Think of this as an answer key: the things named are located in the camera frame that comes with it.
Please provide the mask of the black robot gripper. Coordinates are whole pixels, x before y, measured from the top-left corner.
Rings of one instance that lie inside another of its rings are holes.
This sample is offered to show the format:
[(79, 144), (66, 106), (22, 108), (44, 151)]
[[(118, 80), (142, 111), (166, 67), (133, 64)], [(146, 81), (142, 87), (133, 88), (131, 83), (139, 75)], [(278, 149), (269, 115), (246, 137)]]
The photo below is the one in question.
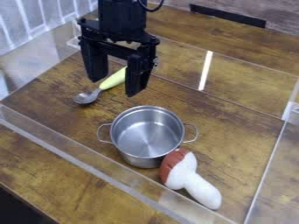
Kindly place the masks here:
[(129, 56), (126, 95), (135, 96), (147, 87), (155, 67), (161, 40), (146, 31), (147, 0), (98, 0), (98, 20), (79, 20), (79, 46), (92, 82), (109, 76), (109, 55)]

